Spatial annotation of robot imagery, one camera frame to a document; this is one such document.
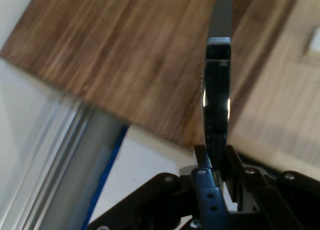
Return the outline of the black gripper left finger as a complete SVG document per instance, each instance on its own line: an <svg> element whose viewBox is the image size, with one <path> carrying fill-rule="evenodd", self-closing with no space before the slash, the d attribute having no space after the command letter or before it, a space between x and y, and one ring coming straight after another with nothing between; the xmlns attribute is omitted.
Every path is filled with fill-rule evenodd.
<svg viewBox="0 0 320 230"><path fill-rule="evenodd" d="M194 147L197 165L187 175L159 173L103 213L89 230L174 230L192 216L200 230L228 228L228 209L216 185L204 145Z"/></svg>

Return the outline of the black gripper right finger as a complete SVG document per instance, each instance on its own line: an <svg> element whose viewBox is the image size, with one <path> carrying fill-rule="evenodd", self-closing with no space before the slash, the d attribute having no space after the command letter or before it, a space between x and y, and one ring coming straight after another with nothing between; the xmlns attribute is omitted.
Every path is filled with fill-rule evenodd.
<svg viewBox="0 0 320 230"><path fill-rule="evenodd" d="M231 200L238 210L229 217L235 230L318 230L320 182L297 171L278 177L244 166L228 145L224 174Z"/></svg>

